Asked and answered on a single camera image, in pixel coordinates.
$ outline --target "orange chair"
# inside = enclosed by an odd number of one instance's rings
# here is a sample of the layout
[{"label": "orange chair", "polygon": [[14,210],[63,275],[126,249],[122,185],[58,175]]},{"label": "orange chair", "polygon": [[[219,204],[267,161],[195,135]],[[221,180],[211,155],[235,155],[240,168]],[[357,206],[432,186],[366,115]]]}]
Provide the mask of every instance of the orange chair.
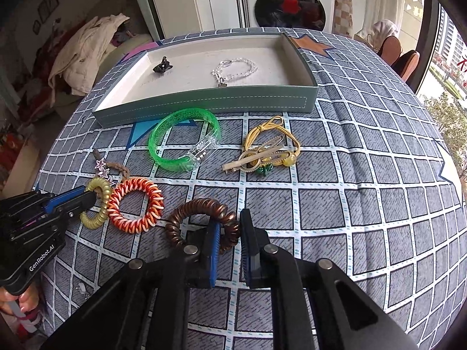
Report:
[{"label": "orange chair", "polygon": [[396,60],[391,68],[402,80],[407,81],[412,72],[419,64],[420,54],[415,50],[410,50]]},{"label": "orange chair", "polygon": [[401,56],[401,42],[394,36],[387,37],[378,51],[378,55],[390,66]]}]

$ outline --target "beige jacket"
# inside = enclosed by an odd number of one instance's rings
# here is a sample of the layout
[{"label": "beige jacket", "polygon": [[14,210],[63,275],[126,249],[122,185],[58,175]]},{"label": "beige jacket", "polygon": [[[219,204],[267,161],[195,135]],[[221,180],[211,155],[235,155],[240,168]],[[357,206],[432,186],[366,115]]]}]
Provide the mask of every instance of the beige jacket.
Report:
[{"label": "beige jacket", "polygon": [[72,88],[73,95],[84,96],[94,85],[103,55],[117,28],[129,17],[94,17],[79,29],[58,53],[48,76],[53,89],[51,105],[55,103],[55,76],[61,75]]},{"label": "beige jacket", "polygon": [[353,39],[365,43],[378,52],[384,40],[392,35],[399,38],[398,27],[392,21],[382,20],[376,22],[370,29],[361,29],[353,36]]}]

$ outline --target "yellow spiral hair tie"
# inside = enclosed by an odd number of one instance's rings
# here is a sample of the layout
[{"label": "yellow spiral hair tie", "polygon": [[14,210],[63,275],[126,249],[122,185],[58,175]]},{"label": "yellow spiral hair tie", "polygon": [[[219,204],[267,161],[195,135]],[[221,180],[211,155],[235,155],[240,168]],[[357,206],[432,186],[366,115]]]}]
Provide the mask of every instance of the yellow spiral hair tie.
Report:
[{"label": "yellow spiral hair tie", "polygon": [[284,133],[287,137],[289,137],[292,140],[294,146],[296,147],[296,150],[295,151],[286,150],[286,153],[288,153],[288,156],[276,162],[272,162],[272,165],[273,166],[284,165],[286,167],[293,166],[297,161],[298,155],[300,155],[300,142],[298,142],[298,140],[293,136],[291,132],[289,132],[286,128],[282,126],[283,123],[284,123],[284,119],[280,115],[275,115],[268,122],[265,122],[264,124],[256,126],[254,129],[252,129],[248,133],[247,138],[245,139],[245,145],[244,145],[245,151],[250,149],[250,147],[253,145],[255,139],[258,137],[258,135],[260,135],[260,133],[266,130],[278,129],[279,131]]},{"label": "yellow spiral hair tie", "polygon": [[110,194],[112,192],[112,188],[110,183],[105,180],[104,178],[93,178],[88,185],[86,186],[86,191],[94,191],[97,187],[102,189],[102,203],[100,204],[99,213],[93,217],[89,218],[86,212],[82,212],[79,215],[79,219],[83,223],[83,225],[88,229],[97,229],[100,228],[107,219],[107,205],[109,202]]}]

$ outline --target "clear plastic clasp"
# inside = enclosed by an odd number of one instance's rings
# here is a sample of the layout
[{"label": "clear plastic clasp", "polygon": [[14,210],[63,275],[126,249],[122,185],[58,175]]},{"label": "clear plastic clasp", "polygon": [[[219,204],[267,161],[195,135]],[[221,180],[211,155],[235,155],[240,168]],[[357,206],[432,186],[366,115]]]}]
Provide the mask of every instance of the clear plastic clasp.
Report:
[{"label": "clear plastic clasp", "polygon": [[194,145],[185,156],[188,156],[192,163],[193,168],[198,168],[202,162],[208,159],[219,148],[218,136],[214,132],[209,132],[206,136]]},{"label": "clear plastic clasp", "polygon": [[230,59],[223,60],[222,62],[219,63],[222,67],[228,67],[229,65],[232,64],[232,61]]}]

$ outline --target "jewelry tray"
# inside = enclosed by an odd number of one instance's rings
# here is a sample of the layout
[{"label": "jewelry tray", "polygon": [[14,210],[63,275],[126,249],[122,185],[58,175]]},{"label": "jewelry tray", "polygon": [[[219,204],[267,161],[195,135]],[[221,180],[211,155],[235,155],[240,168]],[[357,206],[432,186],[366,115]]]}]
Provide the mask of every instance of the jewelry tray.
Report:
[{"label": "jewelry tray", "polygon": [[[165,74],[153,68],[162,57],[173,65]],[[246,58],[258,70],[218,87],[212,70],[223,60]],[[245,72],[233,62],[222,74]],[[318,86],[306,60],[281,33],[242,33],[201,37],[162,45],[139,55],[93,110],[102,127],[165,117],[183,108],[212,113],[303,112],[315,106]]]}]

